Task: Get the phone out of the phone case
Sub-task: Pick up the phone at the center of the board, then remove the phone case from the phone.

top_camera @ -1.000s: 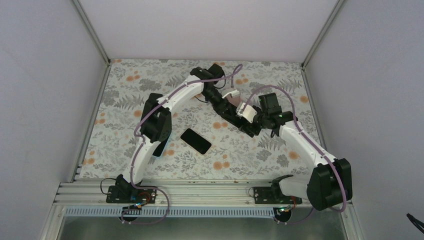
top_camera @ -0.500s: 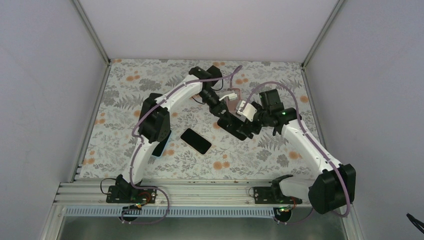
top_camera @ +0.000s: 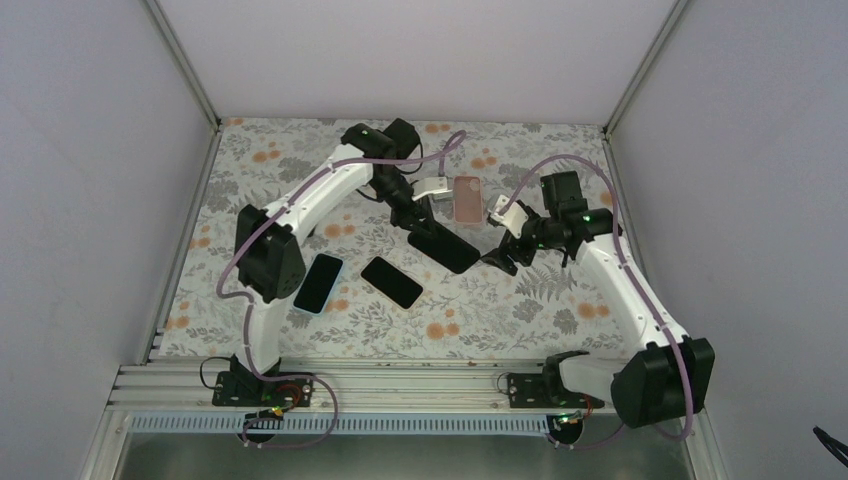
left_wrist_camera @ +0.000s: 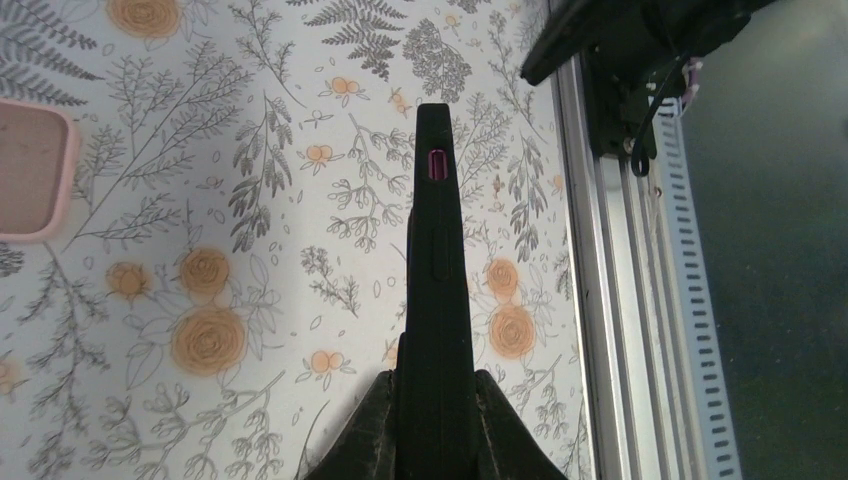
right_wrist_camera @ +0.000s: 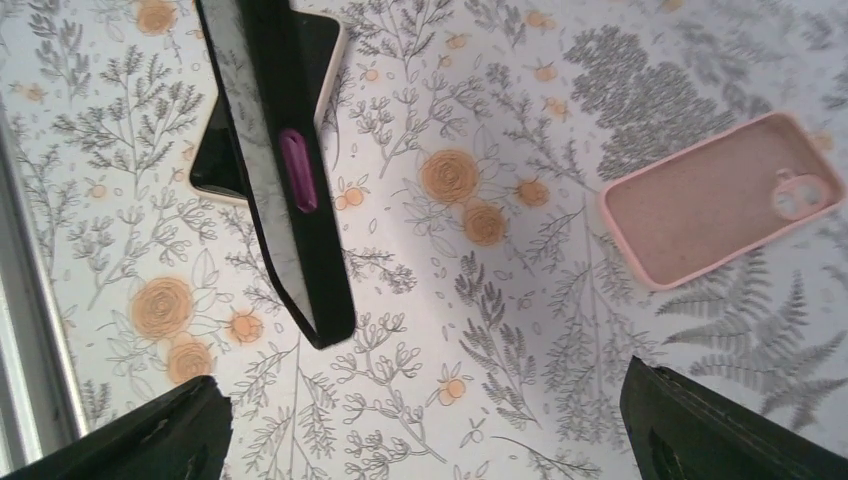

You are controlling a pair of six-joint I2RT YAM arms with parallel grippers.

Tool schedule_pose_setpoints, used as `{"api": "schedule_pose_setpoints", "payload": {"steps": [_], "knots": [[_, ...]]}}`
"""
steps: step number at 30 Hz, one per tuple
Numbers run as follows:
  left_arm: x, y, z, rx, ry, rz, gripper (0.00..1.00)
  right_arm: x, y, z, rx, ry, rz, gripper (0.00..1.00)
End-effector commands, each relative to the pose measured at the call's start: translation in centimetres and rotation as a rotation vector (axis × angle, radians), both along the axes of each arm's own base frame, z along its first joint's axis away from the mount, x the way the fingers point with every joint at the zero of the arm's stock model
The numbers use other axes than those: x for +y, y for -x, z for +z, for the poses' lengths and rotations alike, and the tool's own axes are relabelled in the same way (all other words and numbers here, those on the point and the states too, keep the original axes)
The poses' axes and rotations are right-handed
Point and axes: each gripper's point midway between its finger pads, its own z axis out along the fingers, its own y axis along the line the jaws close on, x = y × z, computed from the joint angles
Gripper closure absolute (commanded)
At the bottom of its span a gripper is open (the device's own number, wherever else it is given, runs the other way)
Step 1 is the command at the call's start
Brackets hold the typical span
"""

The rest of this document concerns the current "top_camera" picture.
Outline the bare black smartphone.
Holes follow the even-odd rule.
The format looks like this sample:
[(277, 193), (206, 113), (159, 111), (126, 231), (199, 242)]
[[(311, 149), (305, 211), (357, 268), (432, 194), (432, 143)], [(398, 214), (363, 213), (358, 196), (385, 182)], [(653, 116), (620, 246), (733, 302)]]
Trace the bare black smartphone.
[(454, 274), (463, 274), (481, 258), (477, 248), (440, 224), (432, 231), (410, 233), (407, 241)]

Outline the pink silicone phone case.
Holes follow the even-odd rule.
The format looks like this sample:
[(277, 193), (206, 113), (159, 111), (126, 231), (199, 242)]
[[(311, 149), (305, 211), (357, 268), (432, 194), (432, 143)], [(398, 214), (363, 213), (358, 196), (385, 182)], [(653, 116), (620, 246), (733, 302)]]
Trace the pink silicone phone case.
[(482, 182), (475, 176), (453, 179), (453, 212), (456, 223), (477, 225), (483, 221)]

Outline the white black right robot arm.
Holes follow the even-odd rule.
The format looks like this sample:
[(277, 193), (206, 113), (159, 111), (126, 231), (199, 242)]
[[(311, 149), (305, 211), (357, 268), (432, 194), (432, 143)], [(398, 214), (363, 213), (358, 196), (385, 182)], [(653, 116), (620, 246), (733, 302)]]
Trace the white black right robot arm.
[(615, 212), (590, 208), (576, 173), (544, 176), (541, 187), (545, 215), (506, 195), (491, 201), (488, 220), (505, 233), (484, 263), (516, 275), (537, 252), (561, 252), (566, 265), (589, 275), (630, 348), (625, 360), (586, 351), (547, 357), (541, 373), (544, 399), (565, 407), (586, 395), (611, 404), (630, 428), (678, 418), (691, 426), (704, 407), (715, 361), (711, 344), (692, 338), (650, 290)]

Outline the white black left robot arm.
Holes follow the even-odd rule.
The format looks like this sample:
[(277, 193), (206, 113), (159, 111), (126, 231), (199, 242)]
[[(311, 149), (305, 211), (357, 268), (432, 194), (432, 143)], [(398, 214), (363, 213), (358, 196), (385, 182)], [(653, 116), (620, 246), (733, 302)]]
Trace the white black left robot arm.
[(239, 392), (255, 405), (278, 391), (271, 372), (280, 360), (281, 319), (271, 307), (292, 295), (306, 276), (301, 246), (317, 224), (355, 190), (369, 185), (390, 209), (390, 222), (406, 231), (432, 234), (429, 202), (415, 194), (400, 168), (421, 145), (415, 127), (396, 119), (383, 130), (350, 127), (329, 158), (293, 191), (265, 207), (245, 206), (237, 217), (236, 248), (228, 266), (248, 302), (239, 363), (247, 369)]

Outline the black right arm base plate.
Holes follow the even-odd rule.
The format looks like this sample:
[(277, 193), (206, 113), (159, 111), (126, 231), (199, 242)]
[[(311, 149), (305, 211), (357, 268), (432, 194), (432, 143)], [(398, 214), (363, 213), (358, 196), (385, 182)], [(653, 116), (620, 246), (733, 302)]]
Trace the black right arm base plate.
[(506, 396), (513, 409), (603, 408), (605, 402), (580, 392), (567, 390), (559, 365), (562, 361), (588, 355), (570, 351), (551, 355), (540, 363), (539, 373), (507, 373)]

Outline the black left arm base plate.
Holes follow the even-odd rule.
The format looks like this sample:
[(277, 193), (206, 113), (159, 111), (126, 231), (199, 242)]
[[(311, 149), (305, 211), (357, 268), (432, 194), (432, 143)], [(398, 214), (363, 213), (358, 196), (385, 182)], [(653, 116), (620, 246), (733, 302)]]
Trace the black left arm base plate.
[(260, 380), (235, 355), (228, 358), (227, 370), (217, 374), (212, 386), (211, 403), (216, 407), (259, 407), (288, 410), (309, 407), (314, 382), (305, 374), (279, 371), (280, 362), (273, 365), (268, 376), (286, 376), (284, 380), (269, 382)]

